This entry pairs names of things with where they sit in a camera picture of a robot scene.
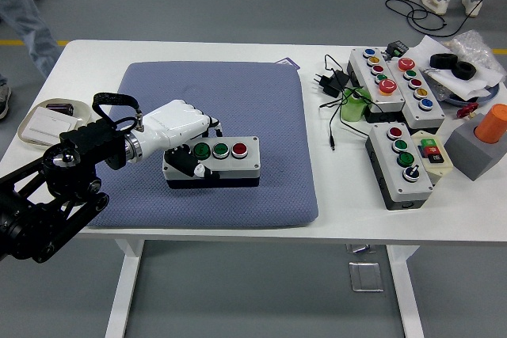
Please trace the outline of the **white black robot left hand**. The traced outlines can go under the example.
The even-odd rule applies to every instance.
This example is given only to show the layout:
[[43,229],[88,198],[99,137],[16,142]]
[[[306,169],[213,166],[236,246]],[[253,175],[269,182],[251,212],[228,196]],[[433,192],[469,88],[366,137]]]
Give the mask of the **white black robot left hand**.
[[165,153],[165,162],[189,177],[218,179],[189,149],[188,141],[206,135],[210,128],[222,135],[220,122],[183,100],[173,100],[143,117],[143,130],[128,137],[132,149],[128,160],[142,161],[155,151]]

